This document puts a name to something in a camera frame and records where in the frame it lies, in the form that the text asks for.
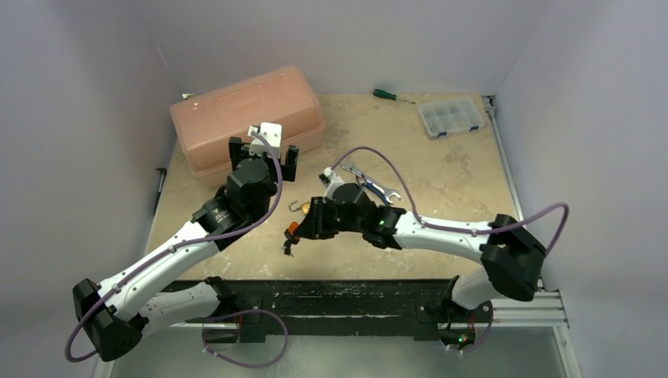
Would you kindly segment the orange black padlock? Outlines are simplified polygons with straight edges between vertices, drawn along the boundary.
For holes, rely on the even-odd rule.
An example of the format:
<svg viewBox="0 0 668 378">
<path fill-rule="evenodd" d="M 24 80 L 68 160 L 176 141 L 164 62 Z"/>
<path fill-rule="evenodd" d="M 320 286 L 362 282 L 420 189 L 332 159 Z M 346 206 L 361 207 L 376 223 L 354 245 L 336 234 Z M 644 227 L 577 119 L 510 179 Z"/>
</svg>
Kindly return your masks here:
<svg viewBox="0 0 668 378">
<path fill-rule="evenodd" d="M 284 236 L 286 237 L 286 240 L 289 241 L 290 243 L 296 244 L 299 242 L 299 237 L 295 234 L 298 227 L 299 223 L 293 221 L 285 230 Z"/>
</svg>

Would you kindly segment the brass padlock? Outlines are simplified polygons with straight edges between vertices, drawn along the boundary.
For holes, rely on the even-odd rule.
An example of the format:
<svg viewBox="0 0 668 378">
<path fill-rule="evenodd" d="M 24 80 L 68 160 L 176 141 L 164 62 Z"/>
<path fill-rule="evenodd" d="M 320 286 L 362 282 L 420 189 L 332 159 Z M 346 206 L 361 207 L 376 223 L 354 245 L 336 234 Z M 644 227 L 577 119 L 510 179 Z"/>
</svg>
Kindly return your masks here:
<svg viewBox="0 0 668 378">
<path fill-rule="evenodd" d="M 310 203 L 309 202 L 293 201 L 288 206 L 288 209 L 291 212 L 301 212 L 303 214 L 308 214 L 308 212 L 310 210 Z"/>
</svg>

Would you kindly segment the black headed key bunch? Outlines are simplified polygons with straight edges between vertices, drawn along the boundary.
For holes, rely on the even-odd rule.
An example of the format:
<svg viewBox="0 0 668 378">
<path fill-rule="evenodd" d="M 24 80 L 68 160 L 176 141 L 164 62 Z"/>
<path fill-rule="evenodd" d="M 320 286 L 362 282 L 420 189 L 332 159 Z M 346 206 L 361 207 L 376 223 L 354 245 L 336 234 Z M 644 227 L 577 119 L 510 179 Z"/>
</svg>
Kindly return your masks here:
<svg viewBox="0 0 668 378">
<path fill-rule="evenodd" d="M 293 255 L 293 253 L 292 253 L 292 249 L 291 249 L 292 246 L 293 246 L 293 243 L 292 243 L 291 241 L 286 240 L 286 241 L 284 242 L 284 244 L 283 244 L 283 246 L 282 246 L 282 251 L 283 251 L 284 255 L 286 255 L 286 256 L 288 256 L 288 257 L 291 257 L 291 258 L 294 257 L 294 255 Z"/>
</svg>

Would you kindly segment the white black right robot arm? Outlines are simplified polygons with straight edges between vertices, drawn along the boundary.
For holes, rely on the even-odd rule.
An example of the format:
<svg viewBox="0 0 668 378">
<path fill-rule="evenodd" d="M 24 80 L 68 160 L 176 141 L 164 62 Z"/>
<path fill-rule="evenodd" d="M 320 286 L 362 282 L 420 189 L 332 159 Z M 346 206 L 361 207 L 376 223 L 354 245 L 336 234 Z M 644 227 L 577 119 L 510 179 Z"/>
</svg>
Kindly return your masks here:
<svg viewBox="0 0 668 378">
<path fill-rule="evenodd" d="M 444 314 L 454 321 L 494 298 L 531 302 L 547 256 L 545 247 L 511 216 L 469 223 L 419 218 L 403 208 L 376 204 L 352 183 L 313 197 L 305 218 L 292 223 L 285 235 L 295 245 L 341 232 L 358 233 L 380 249 L 431 250 L 479 264 L 455 279 L 442 300 Z"/>
</svg>

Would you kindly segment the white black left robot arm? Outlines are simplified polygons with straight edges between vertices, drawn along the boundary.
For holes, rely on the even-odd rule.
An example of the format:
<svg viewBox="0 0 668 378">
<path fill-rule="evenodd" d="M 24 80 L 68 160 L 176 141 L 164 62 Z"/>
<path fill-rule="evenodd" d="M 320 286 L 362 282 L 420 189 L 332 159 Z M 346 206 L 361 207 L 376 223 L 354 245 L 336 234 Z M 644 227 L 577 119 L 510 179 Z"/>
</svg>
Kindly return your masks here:
<svg viewBox="0 0 668 378">
<path fill-rule="evenodd" d="M 109 278 L 83 279 L 73 287 L 77 324 L 65 343 L 67 361 L 94 356 L 114 361 L 147 336 L 182 321 L 232 317 L 235 295 L 223 288 L 220 277 L 180 291 L 165 288 L 267 221 L 284 183 L 295 180 L 299 148 L 290 146 L 282 157 L 269 136 L 251 135 L 251 143 L 230 139 L 233 170 L 226 184 L 170 239 Z"/>
</svg>

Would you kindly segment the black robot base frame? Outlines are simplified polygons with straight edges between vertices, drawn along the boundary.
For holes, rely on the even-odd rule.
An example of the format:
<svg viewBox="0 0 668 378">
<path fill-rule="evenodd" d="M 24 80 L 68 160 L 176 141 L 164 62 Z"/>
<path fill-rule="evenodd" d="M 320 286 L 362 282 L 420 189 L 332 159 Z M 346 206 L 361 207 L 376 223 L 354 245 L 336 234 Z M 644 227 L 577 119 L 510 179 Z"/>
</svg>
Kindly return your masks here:
<svg viewBox="0 0 668 378">
<path fill-rule="evenodd" d="M 225 323 L 237 315 L 242 343 L 269 335 L 403 336 L 458 342 L 492 319 L 492 304 L 463 309 L 447 296 L 451 279 L 223 280 L 207 278 L 219 298 L 193 323 Z"/>
</svg>

